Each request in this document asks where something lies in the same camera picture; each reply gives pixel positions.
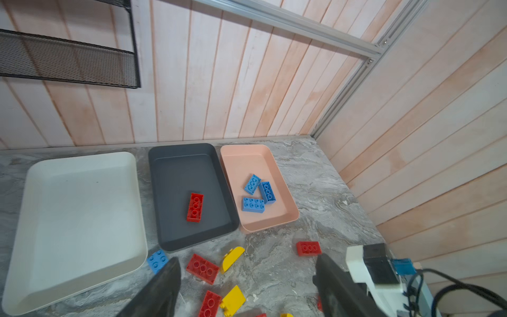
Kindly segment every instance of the wooden wall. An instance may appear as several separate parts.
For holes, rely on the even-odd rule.
[[[318,139],[398,257],[504,297],[506,17],[505,0],[431,1]],[[466,291],[440,308],[495,309]]]
[[[133,0],[142,88],[0,79],[0,149],[308,134],[361,60],[190,0]],[[405,0],[269,0],[373,41]],[[132,50],[124,9],[1,0],[0,27]]]

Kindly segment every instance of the black mesh basket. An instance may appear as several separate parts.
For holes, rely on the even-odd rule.
[[[100,1],[127,9],[133,52],[0,29],[0,76],[125,88],[140,87],[129,2]]]

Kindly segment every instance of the metal beam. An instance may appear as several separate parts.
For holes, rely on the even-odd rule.
[[[318,139],[322,135],[322,132],[331,123],[338,111],[340,111],[352,94],[359,88],[382,57],[386,55],[387,49],[391,47],[398,38],[400,38],[401,34],[414,21],[415,17],[422,11],[427,2],[428,0],[410,0],[407,3],[377,44],[378,46],[384,48],[385,52],[380,56],[380,58],[366,59],[356,73],[350,78],[349,82],[340,91],[326,113],[319,120],[319,123],[311,133],[312,137]]]
[[[196,0],[249,19],[318,40],[370,58],[385,49],[262,0]]]

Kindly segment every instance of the white tray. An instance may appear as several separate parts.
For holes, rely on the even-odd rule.
[[[48,306],[138,269],[147,255],[132,154],[39,162],[26,177],[2,308]]]

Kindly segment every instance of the blue connector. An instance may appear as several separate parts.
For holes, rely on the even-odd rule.
[[[167,257],[165,256],[164,251],[162,249],[156,251],[152,254],[152,256],[148,257],[146,260],[150,269],[152,269],[153,273],[157,274],[164,265],[167,263]]]
[[[275,194],[273,194],[273,190],[271,189],[271,185],[269,182],[262,182],[259,186],[261,191],[262,198],[266,202],[266,205],[272,204],[276,202]]]
[[[410,259],[392,259],[391,260],[394,269],[398,275],[414,275],[415,268]]]
[[[262,214],[264,212],[264,201],[257,198],[243,197],[243,208],[241,210]]]
[[[246,184],[245,192],[247,192],[250,195],[253,195],[260,182],[261,182],[260,177],[254,174],[248,181],[248,184]]]

